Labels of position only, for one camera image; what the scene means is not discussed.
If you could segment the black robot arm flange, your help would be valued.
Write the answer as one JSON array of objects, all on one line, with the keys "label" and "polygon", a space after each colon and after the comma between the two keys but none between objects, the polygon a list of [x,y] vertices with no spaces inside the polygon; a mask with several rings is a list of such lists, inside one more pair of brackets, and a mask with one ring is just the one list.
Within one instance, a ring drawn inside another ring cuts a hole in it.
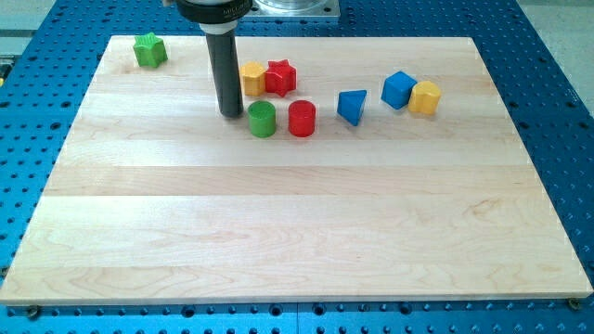
[{"label": "black robot arm flange", "polygon": [[165,6],[176,5],[180,15],[197,23],[223,24],[245,16],[252,9],[252,0],[222,1],[163,1]]}]

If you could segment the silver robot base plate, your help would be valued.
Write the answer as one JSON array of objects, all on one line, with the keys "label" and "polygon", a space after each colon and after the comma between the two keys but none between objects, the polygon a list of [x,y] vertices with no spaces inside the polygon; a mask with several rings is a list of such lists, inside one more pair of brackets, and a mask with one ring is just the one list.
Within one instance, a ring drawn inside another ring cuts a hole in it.
[{"label": "silver robot base plate", "polygon": [[254,0],[244,19],[253,21],[337,21],[339,0]]}]

